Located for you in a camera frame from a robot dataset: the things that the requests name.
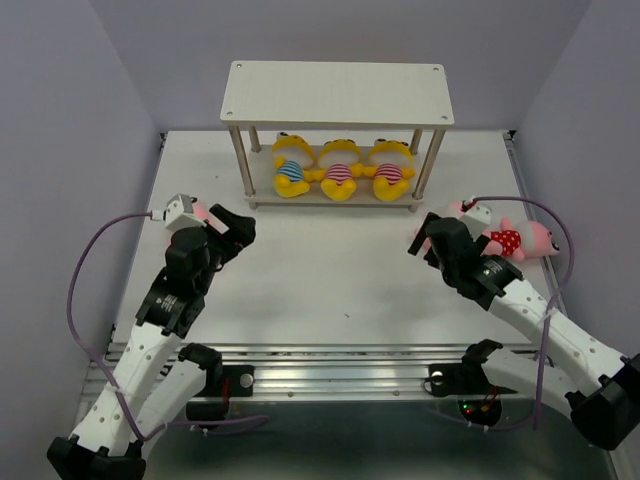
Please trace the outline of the pink toy orange striped shirt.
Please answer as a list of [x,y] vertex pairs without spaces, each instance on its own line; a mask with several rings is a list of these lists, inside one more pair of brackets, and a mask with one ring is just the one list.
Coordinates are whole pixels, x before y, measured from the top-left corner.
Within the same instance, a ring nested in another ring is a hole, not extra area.
[[434,212],[441,218],[455,218],[458,219],[461,217],[461,202],[451,202],[445,206],[436,207],[435,209],[431,209],[430,212]]

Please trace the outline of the pink toy red polka-dot shirt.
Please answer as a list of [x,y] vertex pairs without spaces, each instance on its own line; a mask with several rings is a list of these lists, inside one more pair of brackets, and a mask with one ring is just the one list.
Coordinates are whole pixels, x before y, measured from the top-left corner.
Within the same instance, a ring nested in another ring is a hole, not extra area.
[[499,255],[516,262],[555,256],[560,252],[551,231],[535,221],[512,223],[504,217],[497,230],[486,230],[484,235],[489,239],[485,255]]

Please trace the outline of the yellow toy red stripes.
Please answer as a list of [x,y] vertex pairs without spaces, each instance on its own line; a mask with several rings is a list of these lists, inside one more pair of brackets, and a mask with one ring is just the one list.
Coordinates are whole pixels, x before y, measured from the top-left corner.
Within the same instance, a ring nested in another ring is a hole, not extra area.
[[415,175],[413,154],[408,143],[376,139],[367,160],[363,173],[372,179],[373,192],[378,200],[394,202],[408,191],[410,180]]
[[327,141],[316,161],[312,178],[332,201],[348,200],[356,191],[356,179],[362,175],[361,150],[354,140]]

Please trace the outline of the yellow toy blue striped shirt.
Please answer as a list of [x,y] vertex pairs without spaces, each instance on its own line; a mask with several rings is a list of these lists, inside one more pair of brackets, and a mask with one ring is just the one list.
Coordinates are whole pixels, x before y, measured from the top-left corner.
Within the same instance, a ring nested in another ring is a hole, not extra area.
[[314,151],[308,142],[299,135],[281,131],[276,134],[271,152],[276,193],[285,199],[306,194],[314,181],[311,169],[315,163]]

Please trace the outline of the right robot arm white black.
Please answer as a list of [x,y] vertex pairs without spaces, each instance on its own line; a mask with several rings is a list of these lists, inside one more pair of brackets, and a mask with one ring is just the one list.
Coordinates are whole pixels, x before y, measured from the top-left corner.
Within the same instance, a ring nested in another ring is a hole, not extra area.
[[486,255],[487,238],[471,232],[474,218],[427,214],[408,249],[441,272],[461,297],[518,330],[553,367],[483,341],[460,366],[463,384],[530,396],[569,418],[592,445],[613,451],[639,425],[639,358],[626,356],[583,330],[542,297],[508,260]]

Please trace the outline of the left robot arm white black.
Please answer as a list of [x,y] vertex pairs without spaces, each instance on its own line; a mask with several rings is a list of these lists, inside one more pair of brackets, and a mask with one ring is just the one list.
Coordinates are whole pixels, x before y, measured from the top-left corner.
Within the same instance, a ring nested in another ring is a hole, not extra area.
[[214,276],[255,241],[256,221],[220,204],[200,217],[193,198],[182,194],[141,216],[170,232],[165,264],[116,366],[88,353],[106,384],[73,431],[48,448],[47,459],[62,479],[143,478],[148,453],[181,408],[222,384],[220,354],[181,343],[205,308]]

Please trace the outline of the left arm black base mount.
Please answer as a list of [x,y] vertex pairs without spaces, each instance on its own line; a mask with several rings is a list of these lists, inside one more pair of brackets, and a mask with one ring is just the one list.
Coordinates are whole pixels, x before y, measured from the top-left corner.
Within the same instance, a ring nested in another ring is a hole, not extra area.
[[186,419],[199,427],[205,421],[226,420],[232,399],[253,396],[254,373],[252,365],[222,365],[208,372],[204,388],[186,404]]

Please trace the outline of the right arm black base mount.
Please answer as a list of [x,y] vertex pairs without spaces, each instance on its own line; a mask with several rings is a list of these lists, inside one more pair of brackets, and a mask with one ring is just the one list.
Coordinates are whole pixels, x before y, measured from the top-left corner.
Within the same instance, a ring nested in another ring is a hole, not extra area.
[[430,365],[422,387],[436,398],[455,397],[459,418],[467,425],[488,429],[501,419],[501,388],[491,384],[476,364]]

